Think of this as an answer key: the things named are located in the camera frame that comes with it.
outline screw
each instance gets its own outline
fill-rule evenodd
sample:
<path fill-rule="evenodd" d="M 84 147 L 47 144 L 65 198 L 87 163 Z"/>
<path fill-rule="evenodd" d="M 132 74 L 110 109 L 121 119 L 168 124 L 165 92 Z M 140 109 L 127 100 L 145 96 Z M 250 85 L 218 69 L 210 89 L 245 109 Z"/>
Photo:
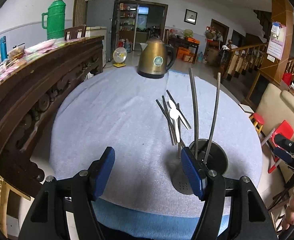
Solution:
<path fill-rule="evenodd" d="M 217 176 L 217 172 L 214 171 L 214 170 L 209 170 L 209 171 L 208 171 L 208 174 L 209 174 L 210 176 L 212 176 L 212 177 Z"/>
<path fill-rule="evenodd" d="M 85 176 L 87 176 L 87 174 L 88 174 L 87 170 L 82 170 L 79 172 L 79 176 L 81 176 L 81 177 L 85 177 Z"/>
<path fill-rule="evenodd" d="M 54 177 L 52 175 L 49 175 L 46 177 L 47 182 L 52 182 L 54 180 Z"/>
<path fill-rule="evenodd" d="M 243 182 L 248 183 L 250 181 L 250 179 L 247 176 L 243 176 L 242 177 Z"/>

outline kettle handle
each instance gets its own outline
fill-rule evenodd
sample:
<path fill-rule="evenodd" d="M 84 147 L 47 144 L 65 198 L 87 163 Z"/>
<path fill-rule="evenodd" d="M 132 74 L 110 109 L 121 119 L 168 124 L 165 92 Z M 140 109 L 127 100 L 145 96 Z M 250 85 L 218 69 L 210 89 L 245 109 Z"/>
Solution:
<path fill-rule="evenodd" d="M 175 51 L 175 48 L 173 46 L 171 46 L 171 45 L 165 44 L 165 46 L 166 46 L 166 50 L 170 51 L 170 53 L 171 53 L 171 60 L 168 63 L 168 65 L 166 66 L 166 72 L 167 72 L 173 66 L 173 64 L 175 63 L 176 51 Z"/>
<path fill-rule="evenodd" d="M 42 13 L 42 27 L 43 27 L 43 29 L 47 29 L 47 26 L 44 25 L 44 16 L 45 15 L 48 16 L 48 12 L 47 13 Z"/>

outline orange box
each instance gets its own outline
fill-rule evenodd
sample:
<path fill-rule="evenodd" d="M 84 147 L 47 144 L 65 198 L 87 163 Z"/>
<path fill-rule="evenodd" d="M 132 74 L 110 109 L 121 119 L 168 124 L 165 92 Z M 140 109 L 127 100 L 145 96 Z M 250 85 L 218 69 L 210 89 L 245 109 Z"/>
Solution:
<path fill-rule="evenodd" d="M 196 44 L 200 44 L 200 41 L 196 40 L 194 38 L 188 38 L 187 40 L 190 41 L 190 42 L 196 43 Z"/>
<path fill-rule="evenodd" d="M 190 54 L 189 49 L 186 49 L 184 47 L 179 47 L 178 52 L 177 52 L 177 58 L 178 59 L 183 59 L 185 55 L 189 55 L 189 54 Z"/>

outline blue gripper pad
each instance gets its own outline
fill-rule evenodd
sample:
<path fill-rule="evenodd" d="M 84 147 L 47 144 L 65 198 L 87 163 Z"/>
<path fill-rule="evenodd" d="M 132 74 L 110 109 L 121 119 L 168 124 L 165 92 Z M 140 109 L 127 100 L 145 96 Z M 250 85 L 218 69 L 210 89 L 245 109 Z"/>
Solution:
<path fill-rule="evenodd" d="M 201 200 L 204 196 L 204 192 L 202 191 L 203 189 L 202 179 L 199 177 L 199 174 L 186 151 L 190 151 L 190 149 L 188 147 L 184 147 L 182 149 L 181 161 L 182 161 L 183 169 L 184 169 L 185 175 L 188 178 L 192 192 Z"/>
<path fill-rule="evenodd" d="M 287 153 L 285 150 L 276 147 L 274 149 L 274 155 L 276 155 L 277 157 L 279 157 L 280 159 L 282 159 L 285 163 L 292 163 L 292 157 L 289 153 Z"/>
<path fill-rule="evenodd" d="M 100 197 L 105 190 L 111 169 L 115 163 L 115 150 L 112 147 L 107 147 L 97 164 L 95 171 L 95 186 L 93 188 L 94 201 Z"/>

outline kettle base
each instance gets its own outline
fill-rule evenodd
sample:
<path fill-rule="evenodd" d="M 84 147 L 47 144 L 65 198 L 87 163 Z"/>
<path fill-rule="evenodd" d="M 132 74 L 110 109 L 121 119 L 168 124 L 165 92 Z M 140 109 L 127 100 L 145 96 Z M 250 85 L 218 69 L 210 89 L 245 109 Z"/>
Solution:
<path fill-rule="evenodd" d="M 142 77 L 146 77 L 146 78 L 162 78 L 162 77 L 164 77 L 164 74 L 149 74 L 149 73 L 142 72 L 140 70 L 138 70 L 137 72 L 139 75 L 141 75 Z"/>

